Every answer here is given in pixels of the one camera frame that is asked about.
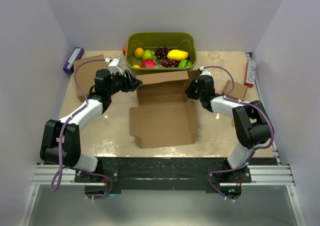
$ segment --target beige table surface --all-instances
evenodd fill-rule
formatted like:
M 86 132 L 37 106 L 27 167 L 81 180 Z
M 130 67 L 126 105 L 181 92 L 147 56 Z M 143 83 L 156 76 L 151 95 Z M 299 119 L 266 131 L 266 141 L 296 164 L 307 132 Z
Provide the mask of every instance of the beige table surface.
M 101 55 L 105 58 L 124 58 L 121 51 L 86 51 L 83 59 Z M 198 51 L 195 69 L 201 66 L 221 66 L 226 68 L 234 80 L 244 82 L 246 55 L 237 51 Z M 210 69 L 214 85 L 221 93 L 229 76 L 222 70 Z M 248 88 L 246 101 L 257 100 L 255 88 Z M 60 117 L 73 112 L 82 103 L 76 95 L 74 77 L 70 78 Z M 172 147 L 141 149 L 129 133 L 129 108 L 138 106 L 135 92 L 118 92 L 112 96 L 107 111 L 94 119 L 80 134 L 81 151 L 94 157 L 228 157 L 233 151 L 237 136 L 232 120 L 218 113 L 209 112 L 196 102 L 199 122 L 199 136 L 196 143 Z M 271 149 L 261 149 L 255 157 L 273 157 Z

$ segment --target purple box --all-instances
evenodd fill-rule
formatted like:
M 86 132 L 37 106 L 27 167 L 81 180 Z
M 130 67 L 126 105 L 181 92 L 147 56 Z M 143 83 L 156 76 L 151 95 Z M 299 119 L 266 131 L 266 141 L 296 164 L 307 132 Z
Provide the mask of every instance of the purple box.
M 74 61 L 81 59 L 82 55 L 84 55 L 84 53 L 85 53 L 85 51 L 82 47 L 74 48 L 68 61 L 63 66 L 63 71 L 65 71 L 68 75 L 72 75 L 72 73 L 74 72 Z

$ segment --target green plastic bin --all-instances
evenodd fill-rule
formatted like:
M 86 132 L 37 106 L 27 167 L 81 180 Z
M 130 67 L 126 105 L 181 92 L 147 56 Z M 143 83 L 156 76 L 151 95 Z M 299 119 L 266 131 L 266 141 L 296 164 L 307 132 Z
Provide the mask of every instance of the green plastic bin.
M 143 60 L 135 57 L 135 50 L 151 50 L 155 52 L 158 47 L 169 47 L 171 50 L 183 50 L 189 53 L 188 59 L 192 65 L 190 67 L 170 67 L 170 68 L 135 68 L 133 65 L 141 65 Z M 197 63 L 197 51 L 194 38 L 186 32 L 137 32 L 131 35 L 126 44 L 125 63 L 130 68 L 133 75 L 143 75 L 152 73 L 164 73 L 180 70 L 190 70 Z

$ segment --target red apple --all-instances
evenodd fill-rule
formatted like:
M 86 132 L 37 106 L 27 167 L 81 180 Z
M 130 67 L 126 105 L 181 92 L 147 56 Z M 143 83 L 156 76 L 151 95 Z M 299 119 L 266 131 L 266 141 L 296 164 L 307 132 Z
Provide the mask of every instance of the red apple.
M 159 64 L 152 59 L 146 59 L 142 62 L 141 68 L 159 68 Z
M 127 45 L 125 45 L 122 49 L 122 53 L 124 56 L 126 56 L 126 50 L 127 50 Z

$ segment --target cardboard piece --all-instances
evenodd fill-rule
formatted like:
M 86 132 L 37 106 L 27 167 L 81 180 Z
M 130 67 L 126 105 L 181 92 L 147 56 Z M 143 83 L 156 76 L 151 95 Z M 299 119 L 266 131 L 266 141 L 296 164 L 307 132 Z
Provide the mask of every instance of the cardboard piece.
M 225 84 L 225 87 L 223 89 L 223 94 L 227 93 L 231 89 L 232 89 L 232 81 L 229 79 Z M 238 82 L 234 82 L 234 90 L 226 96 L 230 99 L 243 101 L 245 99 L 247 89 L 248 89 L 248 86 Z M 233 119 L 232 119 L 231 125 L 232 127 L 235 127 L 235 121 Z
M 198 138 L 193 101 L 185 90 L 198 72 L 177 71 L 138 75 L 138 107 L 130 108 L 130 134 L 142 149 L 190 145 Z
M 104 60 L 104 59 L 105 57 L 103 54 L 94 56 L 94 57 L 82 58 L 74 61 L 73 67 L 74 67 L 74 70 L 76 70 L 79 67 L 79 65 L 81 65 L 82 63 L 88 62 L 90 60 Z M 96 72 L 98 70 L 106 69 L 106 68 L 107 66 L 104 61 L 89 62 L 81 66 L 81 68 L 79 68 L 79 70 L 76 73 L 76 80 L 79 86 L 81 87 L 81 89 L 86 94 L 86 96 L 89 95 L 91 86 L 95 84 Z M 76 88 L 76 95 L 78 96 L 81 102 L 85 101 L 85 97 L 80 92 L 78 87 Z

